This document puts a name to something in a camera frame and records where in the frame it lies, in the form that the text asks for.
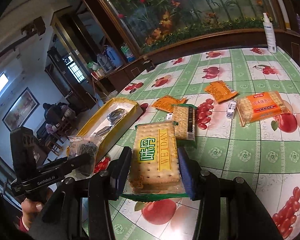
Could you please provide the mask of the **left hand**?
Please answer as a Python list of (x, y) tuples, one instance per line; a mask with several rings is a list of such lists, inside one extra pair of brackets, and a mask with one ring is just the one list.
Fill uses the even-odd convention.
[(43, 204), (41, 202), (34, 202), (26, 198), (21, 204), (22, 217), (20, 218), (19, 230), (22, 232), (28, 232), (33, 220), (38, 213), (42, 211)]

